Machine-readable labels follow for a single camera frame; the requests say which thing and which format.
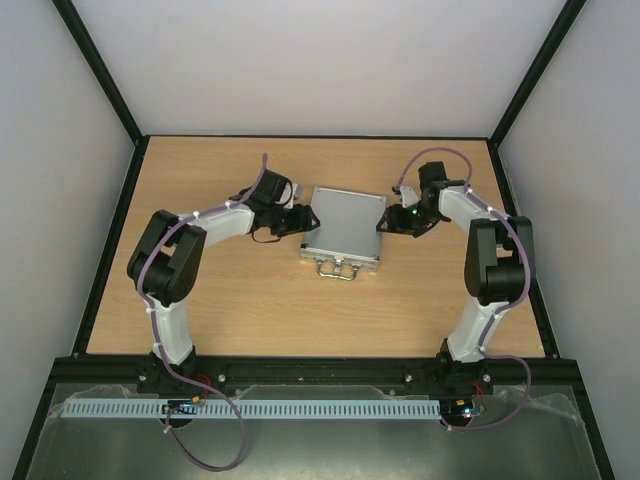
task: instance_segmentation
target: table surface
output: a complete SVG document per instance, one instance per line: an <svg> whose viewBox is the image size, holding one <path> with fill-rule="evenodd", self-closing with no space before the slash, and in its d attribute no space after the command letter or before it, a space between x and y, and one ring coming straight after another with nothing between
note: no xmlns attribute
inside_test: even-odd
<svg viewBox="0 0 640 480"><path fill-rule="evenodd" d="M473 162L474 190L502 208L486 143L471 140L153 137L149 143L89 353L148 353L149 319L126 265L151 215L180 214L221 204L255 179L263 152L269 169L304 186L386 195L415 153L447 146ZM449 178L466 176L449 153L426 155L417 167L445 162ZM466 234L441 223L419 239L385 234L377 272L353 282L321 278L299 256L301 235L260 245L245 235L205 251L188 298L189 330L199 354L419 357L435 355L455 329L468 294L463 268ZM529 302L508 313L491 353L543 356Z"/></svg>

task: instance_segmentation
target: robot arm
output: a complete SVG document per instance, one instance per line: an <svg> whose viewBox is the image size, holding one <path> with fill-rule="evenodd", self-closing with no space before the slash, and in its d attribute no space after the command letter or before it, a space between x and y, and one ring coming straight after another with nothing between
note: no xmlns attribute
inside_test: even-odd
<svg viewBox="0 0 640 480"><path fill-rule="evenodd" d="M440 221L453 221L469 234L464 279L471 298L443 348L454 361L477 362L484 358L483 350L508 311L507 306L522 294L523 259L505 227L491 215L491 207L463 181L447 179L442 162L425 164L419 174L421 196L410 187L394 189L400 203L387 208L378 230L418 237ZM526 217L510 217L508 222L524 246L533 279L531 222ZM510 254L498 256L499 249Z"/></svg>
<svg viewBox="0 0 640 480"><path fill-rule="evenodd" d="M162 251L154 259L144 278L143 289L153 303L162 346L172 365L182 364L194 351L188 330L186 297L195 284L203 250L262 227L269 227L278 239L319 227L320 221L310 206L294 204L301 190L298 184L266 170L245 204L196 216L178 230L171 244L165 245L173 249L172 252ZM127 274L134 283L137 284L151 251L179 220L180 217L165 210L152 216L127 266ZM152 350L160 357L158 347L155 343Z"/></svg>

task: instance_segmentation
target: white ruler strip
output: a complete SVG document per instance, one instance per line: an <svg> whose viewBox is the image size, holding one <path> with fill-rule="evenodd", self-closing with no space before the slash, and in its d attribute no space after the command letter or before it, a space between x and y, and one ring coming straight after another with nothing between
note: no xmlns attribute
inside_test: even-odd
<svg viewBox="0 0 640 480"><path fill-rule="evenodd" d="M169 400L133 398L72 398L63 418L159 418ZM247 419L390 419L439 420L437 400L235 400ZM180 418L236 418L224 400L208 400L202 407L184 406Z"/></svg>

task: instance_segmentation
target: black metal frame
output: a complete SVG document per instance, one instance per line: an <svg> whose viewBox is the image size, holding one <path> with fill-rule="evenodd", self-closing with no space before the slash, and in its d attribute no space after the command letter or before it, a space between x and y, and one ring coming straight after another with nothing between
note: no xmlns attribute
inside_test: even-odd
<svg viewBox="0 0 640 480"><path fill-rule="evenodd" d="M129 133L132 142L136 145L136 148L109 229L78 335L73 346L72 356L58 358L53 365L16 467L14 479L25 478L27 475L56 385L61 383L137 383L137 368L148 359L146 355L89 355L86 353L86 349L131 203L131 198L136 187L138 174L142 167L149 143L149 136L143 135L138 128L71 0L52 1L76 40L89 66L104 89L107 98ZM510 215L515 215L517 214L516 205L503 163L500 159L499 147L585 2L586 0L567 0L491 138L314 135L215 136L253 138L357 138L371 140L483 140L487 143L505 210ZM573 360L560 358L540 287L537 283L534 284L531 289L530 300L545 352L545 358L526 359L532 371L533 384L570 385L573 388L580 414L586 423L587 433L600 474L603 479L614 478L613 470L609 463L602 438L600 437L577 363ZM434 358L335 359L198 356L197 361L199 370L210 373L212 378L216 378L218 373L224 373L227 379L224 388L226 391L231 392L234 391L235 388L242 388L252 383L297 383L298 378L304 377L305 383L307 384L366 384L378 386L386 390L393 388L398 394L424 393L430 394L434 398L447 398L446 392L443 392L442 389L435 388L433 383L426 380L431 376L434 369L437 368L436 359ZM522 367L512 362L487 361L485 368L495 384L516 384L521 383L524 379ZM407 385L405 382L405 376L407 374L410 374L414 379L410 385Z"/></svg>

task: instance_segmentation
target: gray wall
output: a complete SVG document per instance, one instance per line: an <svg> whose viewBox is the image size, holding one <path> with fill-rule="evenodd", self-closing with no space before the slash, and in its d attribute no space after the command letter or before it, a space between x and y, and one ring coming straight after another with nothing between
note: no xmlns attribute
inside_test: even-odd
<svg viewBox="0 0 640 480"><path fill-rule="evenodd" d="M564 0L76 0L146 133L489 135Z"/></svg>
<svg viewBox="0 0 640 480"><path fill-rule="evenodd" d="M587 2L502 147L561 354L614 470L640 467L640 2Z"/></svg>
<svg viewBox="0 0 640 480"><path fill-rule="evenodd" d="M0 6L0 478L69 355L132 145L53 4Z"/></svg>

